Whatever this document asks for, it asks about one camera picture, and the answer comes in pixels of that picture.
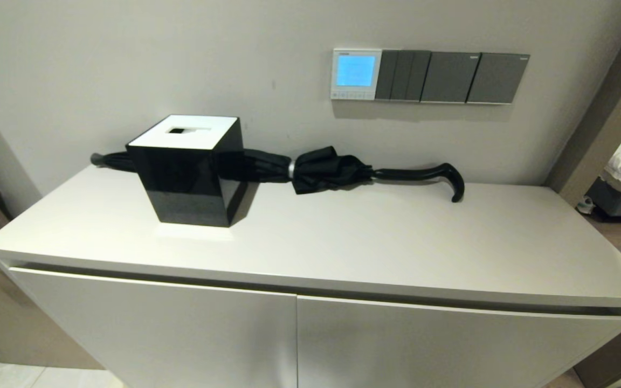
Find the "white cabinet door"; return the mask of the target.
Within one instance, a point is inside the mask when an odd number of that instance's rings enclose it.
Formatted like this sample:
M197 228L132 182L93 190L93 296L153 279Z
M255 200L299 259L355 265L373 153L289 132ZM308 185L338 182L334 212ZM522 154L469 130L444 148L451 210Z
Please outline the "white cabinet door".
M540 388L621 316L535 314L301 296L299 388Z
M296 295L11 268L128 388L296 388Z

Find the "white sideboard cabinet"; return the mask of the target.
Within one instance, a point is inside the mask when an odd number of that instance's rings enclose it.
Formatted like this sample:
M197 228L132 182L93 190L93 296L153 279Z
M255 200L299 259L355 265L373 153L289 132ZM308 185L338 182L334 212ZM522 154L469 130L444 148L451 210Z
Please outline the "white sideboard cabinet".
M262 184L234 225L207 227L160 223L136 174L88 167L0 230L0 267L16 285L14 267L296 299L621 316L621 253L551 189L468 184L459 203L450 189L375 183L297 196Z

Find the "black tissue box white top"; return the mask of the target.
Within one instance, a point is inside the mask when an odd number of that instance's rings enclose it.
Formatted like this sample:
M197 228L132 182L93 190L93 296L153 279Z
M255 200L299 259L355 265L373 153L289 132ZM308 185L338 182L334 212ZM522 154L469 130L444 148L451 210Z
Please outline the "black tissue box white top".
M232 225L248 188L238 117L168 115L126 150L159 221Z

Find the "brown wooden door frame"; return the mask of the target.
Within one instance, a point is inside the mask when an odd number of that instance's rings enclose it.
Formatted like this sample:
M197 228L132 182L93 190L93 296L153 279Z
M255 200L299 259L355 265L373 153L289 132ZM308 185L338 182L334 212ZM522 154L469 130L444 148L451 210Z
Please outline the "brown wooden door frame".
M621 47L544 186L575 208L621 145Z

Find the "grey single rocker switch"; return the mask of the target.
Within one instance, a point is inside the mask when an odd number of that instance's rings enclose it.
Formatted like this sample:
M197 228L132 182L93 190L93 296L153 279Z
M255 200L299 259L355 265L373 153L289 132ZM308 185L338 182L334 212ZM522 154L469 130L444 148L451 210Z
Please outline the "grey single rocker switch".
M529 60L529 54L483 52L466 103L513 103Z
M432 52L420 101L465 103L480 52Z

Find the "black folded umbrella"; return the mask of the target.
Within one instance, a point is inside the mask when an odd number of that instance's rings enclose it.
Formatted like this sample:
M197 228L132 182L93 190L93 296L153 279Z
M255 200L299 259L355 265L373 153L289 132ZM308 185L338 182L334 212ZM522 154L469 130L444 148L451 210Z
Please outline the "black folded umbrella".
M243 176L247 182L291 182L299 195L355 186L373 179L419 181L444 177L453 186L452 201L459 202L464 197L463 177L450 164L417 170L374 169L355 156L338 155L333 147L303 153L295 159L249 148L244 148L244 156ZM99 167L136 172L127 150L108 155L94 153L89 159Z

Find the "white wall thermostat panel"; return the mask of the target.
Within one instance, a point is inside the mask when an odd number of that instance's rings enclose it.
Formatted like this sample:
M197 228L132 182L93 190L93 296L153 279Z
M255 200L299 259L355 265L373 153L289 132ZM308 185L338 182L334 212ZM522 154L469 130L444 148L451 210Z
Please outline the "white wall thermostat panel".
M334 49L330 99L374 101L382 54L381 49Z

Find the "dark bed base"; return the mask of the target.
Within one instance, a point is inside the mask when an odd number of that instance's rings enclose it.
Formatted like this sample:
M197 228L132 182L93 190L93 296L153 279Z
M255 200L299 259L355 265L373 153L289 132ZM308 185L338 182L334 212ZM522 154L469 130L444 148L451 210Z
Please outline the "dark bed base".
M597 177L586 196L593 201L603 221L621 223L621 192Z

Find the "grey triple rocker switch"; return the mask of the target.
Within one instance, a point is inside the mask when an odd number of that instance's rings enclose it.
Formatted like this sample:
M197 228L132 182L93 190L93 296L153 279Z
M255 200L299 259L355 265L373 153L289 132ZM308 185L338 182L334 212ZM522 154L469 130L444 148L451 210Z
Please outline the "grey triple rocker switch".
M432 54L431 51L382 51L375 99L421 101Z

